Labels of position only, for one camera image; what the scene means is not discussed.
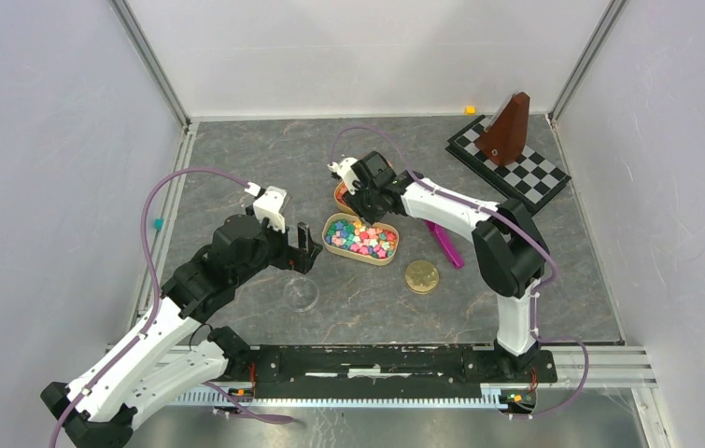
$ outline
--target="marbled gray tabletop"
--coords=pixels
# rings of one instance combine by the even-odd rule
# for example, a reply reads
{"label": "marbled gray tabletop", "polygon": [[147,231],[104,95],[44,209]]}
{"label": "marbled gray tabletop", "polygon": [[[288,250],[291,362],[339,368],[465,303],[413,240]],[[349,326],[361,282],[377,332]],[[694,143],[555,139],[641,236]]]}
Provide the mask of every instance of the marbled gray tabletop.
{"label": "marbled gray tabletop", "polygon": [[[326,167],[333,137],[345,126],[370,124],[389,133],[420,173],[443,187],[474,198],[503,196],[448,154],[446,140],[472,117],[310,119],[203,122],[191,166],[213,166],[259,185],[289,192],[285,216],[296,242],[296,223],[311,226],[318,242],[325,221],[338,212],[337,181]],[[529,122],[528,146],[566,170],[544,117]],[[361,156],[380,151],[403,169],[395,151],[379,136],[352,131],[339,153]],[[164,279],[202,245],[231,214],[244,213],[252,197],[236,184],[212,175],[189,175],[178,208]],[[574,335],[585,341],[615,341],[619,331],[595,261],[571,183],[534,217],[556,258],[561,277],[540,297],[542,335]],[[402,238],[394,260],[376,267],[322,252],[308,275],[319,289],[317,305],[304,313],[284,303],[284,287],[296,273],[269,268],[237,291],[236,300],[209,323],[229,325],[248,343],[485,343],[495,339],[495,294],[481,279],[470,243],[450,237],[465,259],[454,269],[425,224],[388,216]],[[426,259],[437,266],[440,284],[430,294],[412,292],[404,282],[406,266]]]}

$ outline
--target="gold disc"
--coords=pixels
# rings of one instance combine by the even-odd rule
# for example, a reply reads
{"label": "gold disc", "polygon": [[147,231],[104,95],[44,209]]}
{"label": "gold disc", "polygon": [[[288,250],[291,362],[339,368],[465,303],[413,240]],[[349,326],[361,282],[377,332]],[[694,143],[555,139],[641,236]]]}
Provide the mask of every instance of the gold disc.
{"label": "gold disc", "polygon": [[440,281],[440,274],[433,264],[420,259],[413,261],[407,266],[404,280],[407,281],[407,286],[413,291],[418,294],[426,294],[437,287],[437,283]]}

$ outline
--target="purple handle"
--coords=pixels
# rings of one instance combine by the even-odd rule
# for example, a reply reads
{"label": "purple handle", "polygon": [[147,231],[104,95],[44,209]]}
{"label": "purple handle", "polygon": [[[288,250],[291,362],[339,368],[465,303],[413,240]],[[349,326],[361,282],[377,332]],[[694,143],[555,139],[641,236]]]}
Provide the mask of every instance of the purple handle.
{"label": "purple handle", "polygon": [[431,221],[424,220],[424,222],[427,223],[429,231],[434,235],[437,242],[440,243],[440,248],[445,253],[445,256],[448,257],[448,261],[451,261],[451,264],[454,265],[456,269],[464,266],[465,260],[462,259],[462,256],[457,252],[454,244],[448,239],[448,235],[445,234],[445,229]]}

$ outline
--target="gray floor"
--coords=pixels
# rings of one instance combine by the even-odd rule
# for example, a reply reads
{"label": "gray floor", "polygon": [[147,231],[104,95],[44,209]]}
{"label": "gray floor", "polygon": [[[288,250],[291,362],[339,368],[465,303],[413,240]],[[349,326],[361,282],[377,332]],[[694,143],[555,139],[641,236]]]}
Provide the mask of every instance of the gray floor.
{"label": "gray floor", "polygon": [[[327,218],[337,212],[332,192],[336,181],[326,168],[333,137],[345,126],[377,126],[399,142],[414,167],[438,184],[475,198],[502,201],[481,178],[445,152],[446,139],[470,117],[314,119],[207,122],[198,128],[191,166],[227,170],[262,186],[289,192],[288,223],[308,223],[320,239]],[[543,117],[531,117],[528,145],[564,167],[552,132]],[[377,135],[346,134],[340,151],[360,156],[378,150],[403,166]],[[178,209],[165,265],[174,268],[211,241],[212,231],[230,214],[243,213],[251,197],[230,181],[190,175]],[[534,219],[560,265],[557,283],[540,298],[542,334],[575,335],[585,341],[619,339],[616,320],[574,197],[574,179]],[[244,285],[236,300],[215,315],[212,325],[230,325],[249,343],[482,343],[498,329],[495,295],[482,281],[473,248],[452,235],[467,265],[455,270],[424,224],[389,216],[384,222],[401,235],[396,258],[374,267],[325,251],[309,276],[319,286],[319,301],[306,313],[283,302],[285,284],[294,273],[270,268]],[[411,292],[404,269],[427,259],[440,271],[440,285],[428,295]]]}
{"label": "gray floor", "polygon": [[[568,395],[568,391],[543,389],[540,408],[558,404]],[[127,447],[647,446],[635,401],[624,389],[587,389],[564,412],[531,422],[509,422],[498,411],[485,410],[267,408],[266,412],[291,415],[297,422],[280,427],[226,420],[207,408],[168,407],[149,418]]]}

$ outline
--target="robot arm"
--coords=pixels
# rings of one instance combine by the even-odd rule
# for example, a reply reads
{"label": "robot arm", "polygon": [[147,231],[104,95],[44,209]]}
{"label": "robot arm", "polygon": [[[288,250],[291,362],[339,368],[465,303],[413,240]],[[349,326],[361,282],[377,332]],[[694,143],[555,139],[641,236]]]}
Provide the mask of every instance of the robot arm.
{"label": "robot arm", "polygon": [[479,201],[444,189],[422,175],[417,175],[424,184],[419,185],[407,172],[396,175],[376,151],[359,161],[347,158],[329,167],[346,185],[344,201],[367,222],[396,213],[434,222],[473,243],[482,278],[498,296],[500,327],[496,348],[509,358],[511,369],[520,370],[530,362],[538,350],[530,334],[530,295],[544,273],[543,258],[486,212],[448,199],[448,194],[442,193],[498,212],[546,249],[525,205],[518,200],[500,204]]}
{"label": "robot arm", "polygon": [[[179,266],[162,287],[162,303],[153,325],[151,309],[99,362],[68,385],[51,383],[41,398],[58,418],[78,393],[85,396],[63,427],[78,448],[122,446],[135,429],[162,406],[187,390],[219,377],[233,363],[236,343],[229,328],[215,329],[191,352],[155,370],[162,357],[189,337],[235,290],[256,273],[274,266],[308,273],[322,250],[308,227],[298,224],[298,246],[289,245],[289,228],[281,214],[286,192],[274,187],[259,192],[245,215],[234,215],[217,228],[212,243]],[[90,379],[133,338],[141,340],[112,366],[91,390]]]}

